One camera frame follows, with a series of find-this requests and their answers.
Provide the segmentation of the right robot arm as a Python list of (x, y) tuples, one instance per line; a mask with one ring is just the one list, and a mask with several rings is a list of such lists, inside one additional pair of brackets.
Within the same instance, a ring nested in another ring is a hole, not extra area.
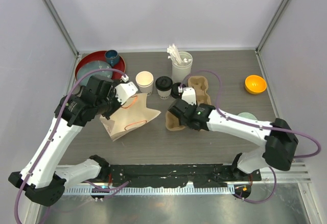
[(239, 153), (233, 160), (230, 172), (238, 181), (265, 167), (281, 171), (291, 168), (298, 139), (283, 119), (256, 121), (222, 112), (212, 105), (189, 104), (182, 99), (176, 99), (168, 111), (180, 125), (193, 130), (223, 132), (256, 144), (257, 149)]

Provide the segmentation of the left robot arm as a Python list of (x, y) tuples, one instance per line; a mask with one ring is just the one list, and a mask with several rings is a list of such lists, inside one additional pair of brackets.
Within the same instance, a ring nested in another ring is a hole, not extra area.
[(56, 203), (66, 189), (79, 183), (106, 181), (110, 166), (98, 155), (92, 155), (66, 170), (58, 171), (56, 168), (87, 122), (97, 115), (110, 118), (136, 91), (135, 85), (124, 76), (114, 81), (99, 75), (90, 77), (80, 96), (69, 94), (60, 100), (37, 152), (24, 169), (12, 172), (8, 181), (29, 200), (46, 207)]

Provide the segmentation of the brown pulp cup carrier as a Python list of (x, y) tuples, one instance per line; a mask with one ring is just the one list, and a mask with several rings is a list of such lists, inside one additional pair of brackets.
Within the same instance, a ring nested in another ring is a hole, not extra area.
[(166, 129), (169, 131), (181, 131), (185, 126), (179, 124), (179, 120), (169, 111), (166, 112)]
[(207, 93), (208, 80), (204, 76), (191, 76), (188, 79), (188, 86), (195, 90), (198, 104), (212, 104), (211, 98)]

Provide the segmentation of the printed kraft paper bag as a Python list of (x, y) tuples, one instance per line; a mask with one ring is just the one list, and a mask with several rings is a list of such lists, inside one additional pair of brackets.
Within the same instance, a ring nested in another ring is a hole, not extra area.
[(100, 121), (113, 141), (127, 133), (144, 126), (158, 117), (161, 111), (147, 108), (147, 94), (132, 96), (107, 120), (100, 116)]

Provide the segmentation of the stack of black cup lids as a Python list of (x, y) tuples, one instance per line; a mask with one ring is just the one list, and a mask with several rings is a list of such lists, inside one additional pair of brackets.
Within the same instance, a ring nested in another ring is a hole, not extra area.
[(172, 85), (172, 88), (171, 88), (171, 96), (174, 98), (174, 99), (177, 99), (177, 98), (181, 98), (181, 93), (179, 92), (179, 87), (180, 87), (181, 83), (180, 82), (176, 82)]

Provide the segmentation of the stack of white paper cups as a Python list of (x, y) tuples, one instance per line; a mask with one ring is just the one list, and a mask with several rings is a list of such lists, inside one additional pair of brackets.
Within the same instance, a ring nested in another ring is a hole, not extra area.
[(148, 96), (152, 94), (154, 77), (148, 71), (141, 71), (136, 75), (136, 83), (141, 93), (145, 93)]

